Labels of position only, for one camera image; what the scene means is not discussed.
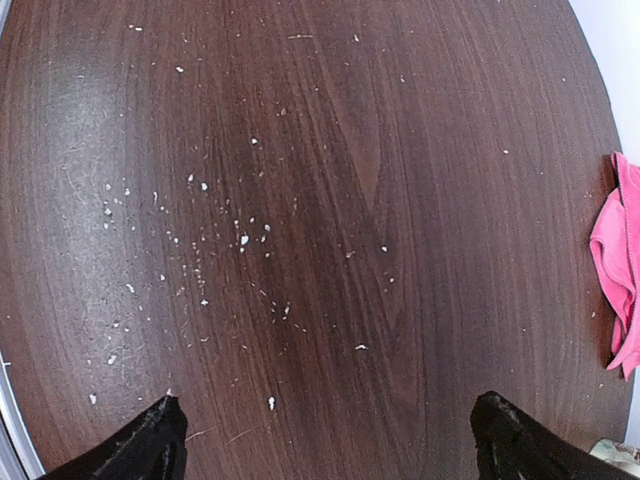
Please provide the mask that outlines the pink towel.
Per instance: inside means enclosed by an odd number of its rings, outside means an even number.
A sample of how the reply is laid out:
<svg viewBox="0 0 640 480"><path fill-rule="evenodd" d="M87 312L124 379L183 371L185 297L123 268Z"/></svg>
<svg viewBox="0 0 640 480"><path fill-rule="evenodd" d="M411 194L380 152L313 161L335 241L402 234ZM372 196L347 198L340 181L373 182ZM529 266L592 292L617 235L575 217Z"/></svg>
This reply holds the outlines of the pink towel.
<svg viewBox="0 0 640 480"><path fill-rule="evenodd" d="M601 289L616 314L610 370L628 379L639 367L639 168L611 156L618 186L607 197L590 236Z"/></svg>

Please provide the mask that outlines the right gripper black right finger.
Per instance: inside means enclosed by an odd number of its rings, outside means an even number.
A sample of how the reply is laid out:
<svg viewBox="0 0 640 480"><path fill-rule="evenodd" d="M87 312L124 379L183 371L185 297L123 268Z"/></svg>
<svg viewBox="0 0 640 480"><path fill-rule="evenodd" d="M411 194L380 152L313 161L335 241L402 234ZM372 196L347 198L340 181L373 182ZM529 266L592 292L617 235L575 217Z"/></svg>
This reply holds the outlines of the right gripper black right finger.
<svg viewBox="0 0 640 480"><path fill-rule="evenodd" d="M480 395L470 423L481 479L632 479L565 442L494 391Z"/></svg>

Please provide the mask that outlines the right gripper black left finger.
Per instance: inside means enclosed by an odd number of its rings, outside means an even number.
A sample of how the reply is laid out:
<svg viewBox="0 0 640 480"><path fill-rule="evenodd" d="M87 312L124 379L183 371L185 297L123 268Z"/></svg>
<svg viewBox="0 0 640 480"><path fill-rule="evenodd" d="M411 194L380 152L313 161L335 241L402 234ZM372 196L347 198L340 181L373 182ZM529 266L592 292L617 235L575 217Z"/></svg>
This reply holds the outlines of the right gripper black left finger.
<svg viewBox="0 0 640 480"><path fill-rule="evenodd" d="M182 480L187 426L178 398L165 395L107 440L42 477Z"/></svg>

